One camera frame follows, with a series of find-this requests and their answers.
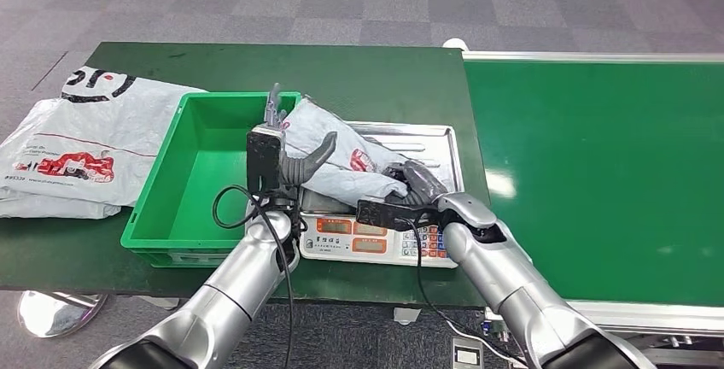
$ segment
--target black cable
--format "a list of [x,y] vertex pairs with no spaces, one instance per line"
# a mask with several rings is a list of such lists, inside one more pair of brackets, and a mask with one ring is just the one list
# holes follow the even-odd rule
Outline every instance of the black cable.
[[[289,362],[292,358],[292,341],[293,341],[293,335],[294,335],[294,293],[292,292],[292,281],[290,278],[290,272],[289,272],[289,265],[287,264],[286,256],[284,255],[284,248],[282,247],[282,241],[279,240],[279,236],[277,234],[277,230],[274,229],[274,225],[272,225],[272,222],[269,220],[269,217],[266,215],[266,211],[264,207],[261,206],[259,201],[257,201],[256,198],[244,187],[238,185],[238,184],[232,184],[229,186],[226,186],[223,190],[219,192],[219,194],[216,196],[216,198],[213,200],[214,202],[214,222],[219,224],[217,222],[218,218],[215,216],[216,214],[216,207],[219,205],[220,197],[223,196],[227,191],[229,190],[238,190],[244,193],[245,196],[251,201],[252,205],[254,205],[255,212],[259,213],[261,215],[261,218],[266,223],[266,226],[269,228],[269,231],[271,232],[271,236],[274,237],[274,242],[277,244],[277,250],[279,251],[279,256],[282,258],[282,267],[284,270],[284,278],[287,281],[287,291],[289,292],[289,339],[287,340],[287,357],[284,361],[284,369],[287,369],[289,367]],[[254,215],[254,212],[252,212],[250,215],[245,217],[243,220],[238,221],[235,224],[242,225],[244,222],[251,219],[251,217]]]
[[[451,322],[452,324],[456,325],[456,326],[457,326],[458,328],[460,328],[461,330],[467,331],[468,334],[472,333],[472,334],[479,335],[480,337],[483,337],[484,335],[482,335],[481,333],[478,333],[478,331],[476,331],[475,329],[473,329],[473,328],[471,328],[471,327],[469,327],[469,326],[467,326],[467,325],[461,324],[461,323],[458,322],[457,320],[455,320],[455,319],[453,319],[453,318],[450,318],[449,316],[445,315],[445,313],[443,313],[440,309],[438,309],[438,308],[430,301],[430,299],[428,298],[428,295],[425,293],[425,288],[423,287],[423,275],[422,275],[422,270],[423,270],[423,251],[422,251],[422,248],[423,248],[423,246],[422,246],[422,240],[420,239],[420,233],[419,233],[419,231],[417,231],[417,227],[415,226],[415,223],[412,222],[411,220],[408,220],[408,219],[399,219],[399,220],[402,220],[402,221],[406,222],[406,223],[412,228],[412,231],[415,233],[415,240],[417,241],[417,286],[420,288],[420,293],[423,294],[423,299],[425,300],[425,303],[427,303],[428,306],[429,306],[433,311],[435,311],[435,313],[437,313],[441,318],[443,318],[444,320],[447,320],[447,321]],[[521,365],[523,365],[523,366],[528,366],[528,364],[525,363],[525,361],[523,361],[522,359],[518,358],[517,356],[511,354],[511,353],[508,352],[507,350],[499,347],[498,345],[495,345],[495,344],[493,344],[492,342],[488,342],[488,345],[490,346],[490,348],[495,349],[498,353],[502,354],[503,356],[507,356],[507,357],[509,357],[509,358],[511,358],[511,359],[513,359],[513,360],[516,360],[517,362],[519,362],[519,363],[520,363]]]
[[239,185],[233,184],[233,185],[227,185],[226,187],[224,187],[221,191],[219,191],[219,194],[217,194],[216,197],[213,199],[213,204],[211,205],[211,217],[213,218],[213,222],[216,223],[217,226],[220,226],[221,228],[225,228],[227,230],[230,230],[232,228],[237,228],[238,226],[243,226],[249,220],[251,220],[253,217],[255,217],[259,214],[259,210],[254,208],[254,211],[252,211],[249,215],[247,215],[242,220],[239,220],[237,222],[232,222],[230,224],[227,224],[224,221],[219,219],[219,202],[221,201],[221,198],[224,196],[224,194],[226,194],[227,192],[229,192],[231,190],[239,190],[237,188],[238,186]]

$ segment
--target digital scale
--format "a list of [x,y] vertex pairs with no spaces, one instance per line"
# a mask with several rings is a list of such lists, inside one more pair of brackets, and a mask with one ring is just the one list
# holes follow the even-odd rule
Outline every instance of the digital scale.
[[[451,192],[463,191],[455,131],[450,126],[423,126],[350,121],[362,137],[407,158],[422,162]],[[391,265],[454,268],[437,226],[417,229],[421,248],[412,231],[394,231],[355,220],[347,204],[310,190],[301,192],[301,216],[307,231],[301,233],[301,255],[308,259],[368,262]]]

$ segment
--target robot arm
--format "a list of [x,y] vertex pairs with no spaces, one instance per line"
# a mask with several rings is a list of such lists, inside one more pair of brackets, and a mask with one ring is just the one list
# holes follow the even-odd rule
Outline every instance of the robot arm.
[[[281,211],[266,213],[279,239],[290,241],[291,221]],[[110,349],[93,369],[216,369],[224,366],[261,307],[284,278],[277,245],[261,217],[204,285],[178,311],[140,337]]]
[[510,229],[465,193],[440,196],[447,253],[488,306],[503,317],[536,369],[653,366],[635,347],[602,331],[564,301],[533,266]]
[[266,199],[268,224],[249,206],[247,214],[256,216],[244,237],[191,299],[141,336],[110,349],[90,369],[221,368],[284,280],[284,264],[294,271],[300,259],[297,188],[334,152],[336,133],[304,159],[287,157],[283,135],[269,126],[254,128],[247,139],[247,186]]

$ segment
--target white plastic bag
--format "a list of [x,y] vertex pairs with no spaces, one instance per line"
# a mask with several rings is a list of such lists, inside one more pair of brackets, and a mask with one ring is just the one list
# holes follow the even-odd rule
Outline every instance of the white plastic bag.
[[[13,165],[13,157],[24,148],[25,142],[43,123],[43,117],[53,111],[61,99],[42,100],[37,102],[17,129],[0,144],[0,167]],[[62,217],[101,219],[117,214],[120,207],[83,200],[40,196],[0,188],[0,218],[22,217]]]
[[282,124],[287,155],[305,157],[314,151],[328,132],[337,132],[334,154],[303,186],[357,207],[362,197],[384,198],[395,191],[407,195],[404,183],[381,172],[393,162],[405,162],[403,155],[371,143],[336,115],[305,98]]
[[[69,212],[73,218],[132,206],[178,101],[199,91],[82,67],[63,86],[61,98],[37,103],[21,124],[26,130],[0,145],[0,189],[14,192],[6,191],[6,199],[30,199],[15,194],[25,193],[95,203],[89,217]],[[104,204],[111,207],[98,207]],[[0,216],[20,216],[9,208],[0,200]]]

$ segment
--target red logo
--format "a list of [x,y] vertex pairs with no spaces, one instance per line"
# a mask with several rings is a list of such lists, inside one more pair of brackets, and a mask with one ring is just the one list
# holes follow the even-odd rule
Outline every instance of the red logo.
[[86,152],[64,154],[57,160],[45,158],[37,165],[37,171],[45,175],[89,179],[94,183],[110,183],[114,178],[114,160],[113,157],[107,157],[107,153],[103,151],[101,158]]
[[349,166],[354,171],[364,171],[365,173],[375,171],[375,163],[370,157],[360,149],[354,149],[349,157]]

